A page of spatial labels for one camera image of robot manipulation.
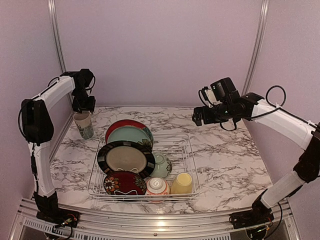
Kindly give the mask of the floral ceramic tumbler cup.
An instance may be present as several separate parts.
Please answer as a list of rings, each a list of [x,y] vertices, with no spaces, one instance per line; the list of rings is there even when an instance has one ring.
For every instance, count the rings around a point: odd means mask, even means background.
[[[73,115],[73,120],[75,122],[75,125],[80,133],[80,136],[87,140],[93,137],[94,130],[91,120],[91,114],[90,115]]]

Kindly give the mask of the red plate with teal flower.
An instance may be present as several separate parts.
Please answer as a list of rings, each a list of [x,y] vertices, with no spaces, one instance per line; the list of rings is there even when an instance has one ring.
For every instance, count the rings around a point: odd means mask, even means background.
[[[111,124],[109,126],[109,128],[107,129],[107,131],[105,133],[105,142],[106,142],[106,138],[111,134],[111,132],[113,132],[117,128],[124,127],[124,126],[134,126],[134,127],[140,128],[140,129],[148,128],[146,125],[144,125],[143,123],[136,121],[136,120],[132,120],[132,119],[118,120],[118,121],[114,122],[113,124]]]

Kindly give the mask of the yellow mug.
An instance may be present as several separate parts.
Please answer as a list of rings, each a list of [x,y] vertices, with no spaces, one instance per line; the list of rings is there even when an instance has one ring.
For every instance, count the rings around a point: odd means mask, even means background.
[[[193,179],[187,172],[179,173],[174,179],[170,193],[171,194],[191,194],[193,191]]]

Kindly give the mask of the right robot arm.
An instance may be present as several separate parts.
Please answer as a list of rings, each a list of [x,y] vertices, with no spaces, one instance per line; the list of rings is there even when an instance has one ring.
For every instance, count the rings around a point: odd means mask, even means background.
[[[226,77],[199,90],[208,105],[194,108],[192,121],[197,125],[219,124],[241,119],[267,126],[298,145],[303,154],[293,170],[265,190],[252,204],[246,218],[258,224],[271,208],[286,197],[295,194],[305,183],[316,180],[320,174],[320,126],[306,121],[272,104],[266,96],[249,92],[240,95],[231,78]]]

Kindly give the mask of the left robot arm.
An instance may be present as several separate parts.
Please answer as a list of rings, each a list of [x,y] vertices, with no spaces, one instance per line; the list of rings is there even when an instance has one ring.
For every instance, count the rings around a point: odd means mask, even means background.
[[[38,212],[53,223],[63,219],[65,212],[58,205],[58,195],[50,171],[50,145],[54,125],[49,111],[64,96],[71,94],[72,110],[93,112],[96,100],[88,94],[96,78],[88,68],[66,71],[53,78],[48,86],[33,98],[24,99],[18,113],[18,128],[28,143],[31,171],[34,177],[33,197]]]

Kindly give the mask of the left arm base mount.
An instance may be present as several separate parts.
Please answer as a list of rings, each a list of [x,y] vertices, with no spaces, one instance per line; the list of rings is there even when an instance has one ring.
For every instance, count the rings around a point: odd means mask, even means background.
[[[43,213],[38,211],[36,217],[40,220],[56,224],[58,227],[62,227],[66,220],[71,219],[71,222],[66,223],[65,226],[76,228],[80,213],[78,211],[60,208],[57,213]]]

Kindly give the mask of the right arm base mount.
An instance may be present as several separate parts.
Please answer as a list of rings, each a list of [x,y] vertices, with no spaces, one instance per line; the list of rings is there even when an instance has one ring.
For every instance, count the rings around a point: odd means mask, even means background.
[[[234,229],[247,228],[267,222],[272,222],[274,215],[270,210],[261,213],[257,210],[239,211],[230,214],[229,222],[233,225]]]

